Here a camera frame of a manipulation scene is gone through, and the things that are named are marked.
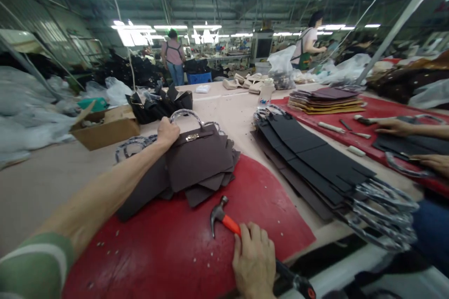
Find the white container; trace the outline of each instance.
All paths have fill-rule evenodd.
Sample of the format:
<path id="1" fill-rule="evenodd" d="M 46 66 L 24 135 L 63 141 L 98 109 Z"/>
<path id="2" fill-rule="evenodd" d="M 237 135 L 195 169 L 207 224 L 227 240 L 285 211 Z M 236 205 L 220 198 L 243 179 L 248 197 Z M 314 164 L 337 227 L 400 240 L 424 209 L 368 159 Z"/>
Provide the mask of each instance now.
<path id="1" fill-rule="evenodd" d="M 271 104 L 271 94 L 275 91 L 275 84 L 272 78 L 267 78 L 264 80 L 261 86 L 261 92 L 259 94 L 258 107 L 267 107 Z"/>
<path id="2" fill-rule="evenodd" d="M 256 73 L 261 73 L 262 75 L 268 75 L 268 72 L 271 70 L 270 62 L 256 62 Z"/>

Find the green striped sleeve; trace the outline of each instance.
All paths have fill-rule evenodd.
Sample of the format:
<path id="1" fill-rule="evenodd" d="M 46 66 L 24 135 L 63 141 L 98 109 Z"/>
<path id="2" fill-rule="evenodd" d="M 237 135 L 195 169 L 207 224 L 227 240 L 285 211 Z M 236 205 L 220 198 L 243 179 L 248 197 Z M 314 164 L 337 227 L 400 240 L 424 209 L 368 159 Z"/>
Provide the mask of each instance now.
<path id="1" fill-rule="evenodd" d="M 0 259 L 0 297 L 58 299 L 73 262 L 68 238 L 55 233 L 33 236 Z"/>

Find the hammer head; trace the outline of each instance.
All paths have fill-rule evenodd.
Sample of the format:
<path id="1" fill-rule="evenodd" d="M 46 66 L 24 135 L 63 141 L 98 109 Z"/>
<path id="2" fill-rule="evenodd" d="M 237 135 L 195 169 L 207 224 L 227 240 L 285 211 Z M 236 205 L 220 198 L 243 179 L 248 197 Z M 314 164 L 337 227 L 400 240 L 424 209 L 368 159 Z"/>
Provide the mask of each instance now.
<path id="1" fill-rule="evenodd" d="M 210 213 L 210 228 L 212 229 L 212 237 L 215 238 L 215 231 L 214 231 L 214 223 L 215 220 L 219 220 L 220 222 L 223 221 L 223 218 L 225 218 L 225 211 L 223 210 L 223 207 L 226 203 L 228 203 L 229 199 L 226 196 L 222 196 L 220 200 L 220 204 L 216 205 L 212 212 Z"/>

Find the red work mat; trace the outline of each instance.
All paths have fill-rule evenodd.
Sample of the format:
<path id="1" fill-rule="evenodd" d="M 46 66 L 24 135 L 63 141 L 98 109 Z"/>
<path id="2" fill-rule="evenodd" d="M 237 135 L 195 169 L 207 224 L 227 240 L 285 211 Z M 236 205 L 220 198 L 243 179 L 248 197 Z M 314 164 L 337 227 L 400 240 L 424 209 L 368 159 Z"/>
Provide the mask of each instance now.
<path id="1" fill-rule="evenodd" d="M 234 235 L 210 213 L 222 195 L 236 222 L 253 221 L 274 241 L 276 257 L 315 241 L 282 185 L 259 162 L 240 156 L 236 178 L 195 209 L 179 196 L 155 200 L 126 223 L 113 216 L 74 265 L 64 299 L 216 298 L 235 288 Z"/>
<path id="2" fill-rule="evenodd" d="M 380 162 L 384 166 L 389 167 L 387 160 L 385 158 L 385 153 L 382 152 L 379 149 L 376 149 L 372 146 L 374 141 L 376 140 L 377 133 L 374 132 L 374 130 L 377 128 L 376 125 L 371 126 L 365 126 L 357 121 L 354 120 L 354 116 L 356 114 L 360 114 L 365 118 L 387 118 L 387 117 L 395 117 L 395 116 L 414 116 L 418 114 L 430 114 L 432 116 L 441 118 L 449 123 L 449 116 L 438 114 L 435 112 L 431 112 L 428 110 L 421 110 L 414 107 L 409 107 L 406 105 L 402 105 L 399 103 L 389 102 L 386 100 L 361 96 L 363 98 L 363 101 L 367 102 L 367 106 L 363 107 L 366 109 L 364 112 L 347 112 L 347 113 L 339 113 L 339 114 L 315 114 L 315 115 L 308 115 L 302 111 L 293 110 L 290 107 L 288 107 L 288 97 L 284 97 L 280 100 L 272 100 L 272 104 L 276 104 L 283 110 L 287 111 L 291 115 L 295 117 L 296 120 L 304 123 L 305 125 L 314 128 L 315 130 L 319 131 L 320 133 L 331 137 L 332 139 L 337 140 L 338 142 L 346 145 L 346 146 L 354 146 L 358 149 L 361 149 L 366 153 L 368 157 L 371 159 L 376 160 L 377 162 Z M 371 139 L 365 139 L 358 135 L 354 135 L 349 133 L 348 130 L 343 126 L 342 123 L 340 123 L 340 119 L 343 119 L 343 121 L 350 127 L 354 132 L 357 133 L 365 133 L 371 135 Z M 337 133 L 335 131 L 328 130 L 326 128 L 323 128 L 321 126 L 318 126 L 318 123 L 322 121 L 326 124 L 334 125 L 337 127 L 340 127 L 344 130 L 346 130 L 346 134 Z M 429 124 L 438 124 L 437 122 L 427 119 L 426 123 Z M 412 165 L 408 163 L 407 161 L 401 160 L 396 158 L 398 163 L 413 171 L 419 171 L 419 168 L 417 168 L 415 165 Z M 412 178 L 413 181 L 416 181 L 420 183 L 421 185 L 432 189 L 443 196 L 449 198 L 449 188 L 447 188 L 442 182 L 440 182 L 437 179 L 427 178 Z"/>

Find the person's hand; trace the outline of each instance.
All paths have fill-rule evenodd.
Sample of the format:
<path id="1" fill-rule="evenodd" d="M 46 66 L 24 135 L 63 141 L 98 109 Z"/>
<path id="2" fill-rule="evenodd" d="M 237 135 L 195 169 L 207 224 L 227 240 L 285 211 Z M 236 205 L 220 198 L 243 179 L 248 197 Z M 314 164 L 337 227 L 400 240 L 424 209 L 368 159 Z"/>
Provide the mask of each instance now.
<path id="1" fill-rule="evenodd" d="M 275 244 L 257 224 L 240 224 L 242 238 L 235 236 L 234 259 L 237 289 L 245 299 L 274 298 Z"/>
<path id="2" fill-rule="evenodd" d="M 430 167 L 444 178 L 449 179 L 449 156 L 431 154 L 415 155 L 410 158 L 418 159 L 421 165 Z"/>
<path id="3" fill-rule="evenodd" d="M 377 133 L 388 133 L 395 136 L 406 137 L 413 134 L 413 125 L 399 119 L 384 119 L 377 122 Z"/>
<path id="4" fill-rule="evenodd" d="M 158 127 L 158 142 L 170 147 L 179 137 L 179 126 L 163 117 Z"/>

